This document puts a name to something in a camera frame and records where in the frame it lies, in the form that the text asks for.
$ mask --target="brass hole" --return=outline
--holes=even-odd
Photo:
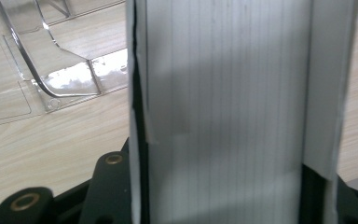
[[[117,164],[117,163],[123,161],[123,157],[120,155],[112,155],[112,156],[106,157],[105,161],[108,164]]]
[[[39,194],[37,193],[27,193],[22,195],[20,198],[14,200],[10,205],[10,209],[15,212],[20,212],[22,210],[32,207],[34,204],[39,201]]]

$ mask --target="clear plastic piece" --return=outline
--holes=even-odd
[[[30,74],[47,111],[62,106],[49,106],[45,94],[89,98],[126,85],[126,74],[118,75],[127,64],[123,1],[0,0],[0,12],[11,32],[6,40],[17,47],[11,54],[21,74]],[[117,55],[125,57],[118,69],[112,67],[118,62],[107,61]]]
[[[127,87],[125,2],[0,0],[0,124]]]

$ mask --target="black strip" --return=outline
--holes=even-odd
[[[339,224],[358,224],[358,197],[340,178],[337,191]]]
[[[141,86],[141,76],[139,72],[138,58],[136,50],[138,43],[136,41],[137,10],[136,1],[134,1],[134,24],[132,27],[132,54],[134,56],[134,71],[132,74],[132,109],[135,113],[135,125],[138,135],[140,176],[141,176],[141,223],[147,224],[149,218],[149,172],[148,172],[148,148],[145,138],[145,118],[143,108],[143,96]]]
[[[323,223],[326,180],[308,166],[302,167],[300,224]]]

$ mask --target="black metal frame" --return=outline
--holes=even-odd
[[[303,166],[300,224],[323,223],[325,179]],[[339,224],[358,224],[358,191],[341,179],[337,189]],[[131,223],[128,140],[119,152],[101,156],[92,179],[53,198],[50,189],[23,189],[0,204],[0,223]]]

